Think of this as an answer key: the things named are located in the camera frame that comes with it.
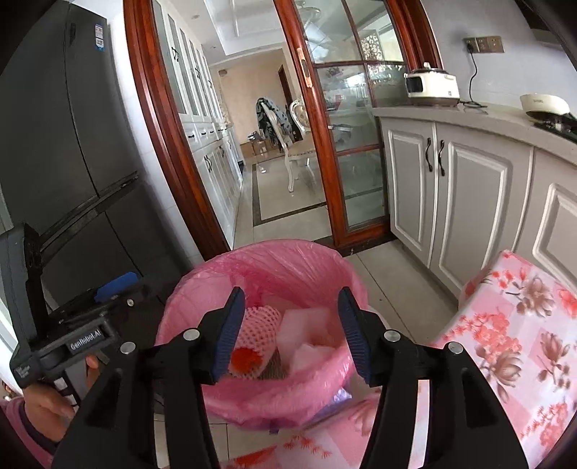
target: silver bolt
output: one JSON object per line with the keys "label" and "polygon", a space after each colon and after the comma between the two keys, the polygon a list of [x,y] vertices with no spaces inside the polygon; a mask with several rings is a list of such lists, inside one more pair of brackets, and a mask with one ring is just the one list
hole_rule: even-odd
{"label": "silver bolt", "polygon": [[398,342],[400,340],[400,333],[396,330],[389,329],[385,332],[385,340],[389,342]]}
{"label": "silver bolt", "polygon": [[453,352],[455,355],[459,355],[463,352],[463,346],[458,342],[449,342],[449,350]]}
{"label": "silver bolt", "polygon": [[124,342],[120,346],[120,351],[124,353],[124,355],[128,355],[136,350],[136,344],[134,342]]}
{"label": "silver bolt", "polygon": [[200,332],[198,332],[198,329],[189,329],[184,331],[182,336],[184,340],[197,340],[200,337]]}

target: ceiling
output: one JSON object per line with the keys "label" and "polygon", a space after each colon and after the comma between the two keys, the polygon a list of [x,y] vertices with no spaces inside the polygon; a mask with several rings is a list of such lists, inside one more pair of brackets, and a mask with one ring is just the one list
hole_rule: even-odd
{"label": "ceiling", "polygon": [[278,49],[285,42],[272,0],[170,2],[203,45],[209,65]]}

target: chair backrest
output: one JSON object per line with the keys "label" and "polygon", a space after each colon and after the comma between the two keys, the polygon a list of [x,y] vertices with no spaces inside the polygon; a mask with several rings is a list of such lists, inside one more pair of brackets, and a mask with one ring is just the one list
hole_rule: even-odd
{"label": "chair backrest", "polygon": [[264,113],[267,115],[268,120],[270,120],[272,128],[275,130],[276,138],[279,139],[281,146],[283,147],[284,151],[288,151],[287,143],[284,139],[283,131],[280,129],[278,119],[276,118],[276,114],[269,109],[269,107],[265,103],[261,103],[261,106],[264,109]]}
{"label": "chair backrest", "polygon": [[305,102],[302,96],[290,103],[288,110],[303,136],[307,132],[310,132],[309,115],[306,113]]}

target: pink trash bag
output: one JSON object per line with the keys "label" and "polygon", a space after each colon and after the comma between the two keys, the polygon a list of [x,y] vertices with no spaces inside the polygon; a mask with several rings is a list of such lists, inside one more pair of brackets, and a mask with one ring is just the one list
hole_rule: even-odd
{"label": "pink trash bag", "polygon": [[[156,344],[198,326],[207,311],[224,306],[235,286],[244,290],[247,308],[273,302],[277,309],[283,302],[292,309],[328,308],[330,330],[340,327],[337,298],[344,286],[361,308],[368,308],[362,280],[336,251],[303,240],[263,241],[217,256],[185,275],[168,299]],[[225,376],[215,386],[203,386],[208,413],[247,429],[302,426],[332,401],[354,371],[338,330],[340,342],[326,360],[286,379]]]}

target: countertop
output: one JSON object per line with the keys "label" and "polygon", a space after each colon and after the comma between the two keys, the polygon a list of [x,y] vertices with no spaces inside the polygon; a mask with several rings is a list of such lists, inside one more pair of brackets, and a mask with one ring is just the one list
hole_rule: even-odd
{"label": "countertop", "polygon": [[493,104],[482,109],[461,104],[457,107],[397,106],[376,107],[373,112],[378,117],[442,122],[503,135],[541,148],[577,166],[577,144],[534,127],[535,121],[516,107]]}

